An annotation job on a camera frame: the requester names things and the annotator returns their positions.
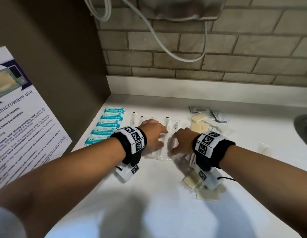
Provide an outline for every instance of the poster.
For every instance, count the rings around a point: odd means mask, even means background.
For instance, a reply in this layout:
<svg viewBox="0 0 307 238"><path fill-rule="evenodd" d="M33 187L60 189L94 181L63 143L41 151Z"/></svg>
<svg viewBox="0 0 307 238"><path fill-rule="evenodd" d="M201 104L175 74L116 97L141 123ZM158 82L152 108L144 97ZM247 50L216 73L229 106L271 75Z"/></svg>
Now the poster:
<svg viewBox="0 0 307 238"><path fill-rule="evenodd" d="M60 157L72 140L6 47L0 48L0 188Z"/></svg>

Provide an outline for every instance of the black cable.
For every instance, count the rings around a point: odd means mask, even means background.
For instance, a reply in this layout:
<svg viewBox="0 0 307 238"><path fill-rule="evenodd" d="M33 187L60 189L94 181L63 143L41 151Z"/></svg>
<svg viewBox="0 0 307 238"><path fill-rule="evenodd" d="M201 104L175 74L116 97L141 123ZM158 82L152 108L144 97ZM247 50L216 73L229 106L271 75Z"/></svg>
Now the black cable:
<svg viewBox="0 0 307 238"><path fill-rule="evenodd" d="M228 180L234 180L234 179L232 179L232 178L228 178L228 177L222 177L222 176L221 176L221 177L218 177L217 179L218 179L218 180L219 180L219 179L228 179Z"/></svg>

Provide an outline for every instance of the wristband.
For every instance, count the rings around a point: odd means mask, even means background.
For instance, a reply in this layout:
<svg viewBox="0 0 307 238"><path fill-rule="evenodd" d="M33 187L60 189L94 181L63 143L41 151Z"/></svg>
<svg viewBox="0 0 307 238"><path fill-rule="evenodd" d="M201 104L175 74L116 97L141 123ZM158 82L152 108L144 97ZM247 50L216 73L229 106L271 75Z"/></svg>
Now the wristband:
<svg viewBox="0 0 307 238"><path fill-rule="evenodd" d="M111 137L117 138L126 152L126 157L122 161L124 164L135 166L139 163L141 152L147 145L147 137L140 128L125 127L117 129Z"/></svg>
<svg viewBox="0 0 307 238"><path fill-rule="evenodd" d="M196 164L203 171L210 171L211 167L220 169L219 162L231 145L235 145L235 143L215 132L208 131L198 135L192 144L196 155Z"/></svg>

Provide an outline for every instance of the sink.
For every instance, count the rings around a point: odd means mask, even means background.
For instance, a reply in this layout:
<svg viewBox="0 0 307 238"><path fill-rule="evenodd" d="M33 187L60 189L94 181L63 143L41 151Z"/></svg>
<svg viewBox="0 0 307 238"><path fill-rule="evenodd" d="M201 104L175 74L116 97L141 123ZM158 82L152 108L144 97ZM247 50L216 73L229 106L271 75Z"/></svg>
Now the sink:
<svg viewBox="0 0 307 238"><path fill-rule="evenodd" d="M294 128L307 145L307 114L300 115L294 120Z"/></svg>

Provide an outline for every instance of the wall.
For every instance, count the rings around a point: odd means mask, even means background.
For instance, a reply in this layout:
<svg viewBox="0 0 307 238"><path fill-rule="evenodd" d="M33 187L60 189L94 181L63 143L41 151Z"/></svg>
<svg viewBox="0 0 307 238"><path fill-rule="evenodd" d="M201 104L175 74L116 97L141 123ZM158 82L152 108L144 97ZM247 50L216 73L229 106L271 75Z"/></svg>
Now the wall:
<svg viewBox="0 0 307 238"><path fill-rule="evenodd" d="M8 47L74 146L110 94L84 0L0 0L1 46Z"/></svg>
<svg viewBox="0 0 307 238"><path fill-rule="evenodd" d="M164 53L138 16L112 1L110 20L97 22L111 75L307 86L307 0L227 0L221 17L208 23L207 54L194 63ZM203 23L151 23L179 56L202 52Z"/></svg>

